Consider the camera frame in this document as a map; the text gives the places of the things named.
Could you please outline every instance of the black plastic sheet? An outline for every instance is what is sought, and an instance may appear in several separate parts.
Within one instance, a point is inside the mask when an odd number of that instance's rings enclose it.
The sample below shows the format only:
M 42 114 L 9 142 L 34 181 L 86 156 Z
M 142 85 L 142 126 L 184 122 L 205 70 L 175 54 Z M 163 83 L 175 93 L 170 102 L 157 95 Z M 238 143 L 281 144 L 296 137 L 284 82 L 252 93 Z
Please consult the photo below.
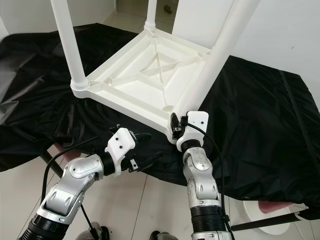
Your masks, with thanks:
M 137 34 L 101 24 L 75 27 L 86 75 Z M 167 137 L 92 99 L 74 97 L 57 32 L 6 37 L 0 44 L 0 171 L 41 155 L 53 143 L 69 147 L 120 124 L 152 139 L 136 149 L 136 161 L 162 153 L 144 170 L 185 185 L 182 154 Z M 201 111 L 209 113 L 207 133 L 226 161 L 225 193 L 239 200 L 320 203 L 320 114 L 302 79 L 230 56 Z M 104 149 L 108 138 L 79 149 Z M 220 185 L 218 155 L 204 149 Z

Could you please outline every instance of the black pole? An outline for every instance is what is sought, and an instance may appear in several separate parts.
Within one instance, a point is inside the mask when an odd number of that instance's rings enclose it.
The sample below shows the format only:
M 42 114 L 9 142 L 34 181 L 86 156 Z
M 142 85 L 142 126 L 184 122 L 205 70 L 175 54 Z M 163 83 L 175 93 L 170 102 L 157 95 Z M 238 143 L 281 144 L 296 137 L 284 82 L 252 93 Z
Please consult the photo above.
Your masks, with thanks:
M 296 217 L 295 213 L 289 213 L 281 216 L 275 216 L 270 217 L 267 219 L 262 219 L 258 221 L 251 221 L 247 223 L 242 223 L 238 225 L 231 226 L 232 231 L 240 231 L 240 230 L 246 230 L 246 229 L 256 229 L 256 228 L 262 228 L 272 225 L 278 225 L 278 224 L 286 224 L 286 223 L 292 223 L 300 221 L 299 218 Z
M 51 159 L 52 156 L 48 151 L 45 151 L 41 156 L 40 156 L 46 163 L 48 163 Z M 64 171 L 63 169 L 59 166 L 59 164 L 55 161 L 51 165 L 51 169 L 55 172 L 55 174 L 58 175 L 59 178 L 62 177 Z

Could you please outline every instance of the black tarp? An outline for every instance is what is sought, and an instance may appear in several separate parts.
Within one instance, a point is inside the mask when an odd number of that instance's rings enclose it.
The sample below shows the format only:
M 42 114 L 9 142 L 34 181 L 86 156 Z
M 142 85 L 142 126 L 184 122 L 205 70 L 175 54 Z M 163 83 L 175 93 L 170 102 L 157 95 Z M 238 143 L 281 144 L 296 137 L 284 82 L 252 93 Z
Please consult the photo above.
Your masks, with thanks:
M 86 75 L 137 34 L 101 24 L 75 27 Z M 69 147 L 120 124 L 150 133 L 136 161 L 162 158 L 144 172 L 185 185 L 182 154 L 167 137 L 92 99 L 74 97 L 57 32 L 6 37 L 0 44 L 0 171 L 21 165 L 57 142 Z M 239 200 L 320 203 L 320 114 L 302 79 L 230 56 L 200 110 L 226 160 L 225 193 Z M 103 149 L 108 137 L 80 149 Z M 204 148 L 220 183 L 217 154 Z

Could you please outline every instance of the floor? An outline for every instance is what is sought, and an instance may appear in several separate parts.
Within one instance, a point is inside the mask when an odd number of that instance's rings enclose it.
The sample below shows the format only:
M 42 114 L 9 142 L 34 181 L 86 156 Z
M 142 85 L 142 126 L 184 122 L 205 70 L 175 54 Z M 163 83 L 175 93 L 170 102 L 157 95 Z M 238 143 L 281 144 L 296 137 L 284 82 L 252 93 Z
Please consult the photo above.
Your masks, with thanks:
M 148 0 L 118 0 L 117 13 L 104 24 L 139 33 L 147 16 Z M 170 4 L 172 14 L 164 11 Z M 156 27 L 171 33 L 177 0 L 158 0 Z M 49 152 L 58 151 L 51 147 Z M 67 163 L 60 157 L 61 167 Z M 38 157 L 24 165 L 0 173 L 0 239 L 15 240 L 27 228 L 40 204 L 45 163 Z M 47 190 L 58 180 L 52 171 Z M 96 182 L 87 192 L 83 202 L 88 217 L 108 226 L 111 240 L 148 240 L 154 230 L 167 231 L 180 240 L 190 240 L 192 224 L 186 188 L 158 180 L 141 172 L 123 172 L 119 177 L 108 176 Z M 247 222 L 241 201 L 226 197 L 226 212 L 231 225 Z M 303 210 L 303 204 L 290 207 L 292 212 Z M 306 240 L 320 240 L 320 220 L 299 221 L 297 226 Z M 69 227 L 66 240 L 74 240 L 88 224 L 78 212 Z M 268 235 L 259 229 L 234 232 L 236 240 L 302 240 L 295 224 L 279 236 Z

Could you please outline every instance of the white cylinder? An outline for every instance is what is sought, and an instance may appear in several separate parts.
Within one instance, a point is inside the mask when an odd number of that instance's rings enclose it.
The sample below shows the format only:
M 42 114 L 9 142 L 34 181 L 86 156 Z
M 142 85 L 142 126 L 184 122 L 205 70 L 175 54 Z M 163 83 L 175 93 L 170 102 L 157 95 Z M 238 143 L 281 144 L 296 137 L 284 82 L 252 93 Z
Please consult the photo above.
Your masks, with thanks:
M 148 12 L 146 14 L 146 21 L 144 28 L 152 32 L 156 28 L 156 11 L 157 11 L 157 0 L 149 0 L 148 2 Z
M 185 89 L 173 111 L 183 116 L 187 111 L 197 111 L 199 109 L 241 33 L 253 15 L 259 1 L 260 0 L 234 1 L 210 56 L 199 78 L 196 80 L 197 84 Z
M 67 0 L 51 0 L 64 55 L 71 75 L 71 87 L 77 90 L 89 86 L 78 50 Z

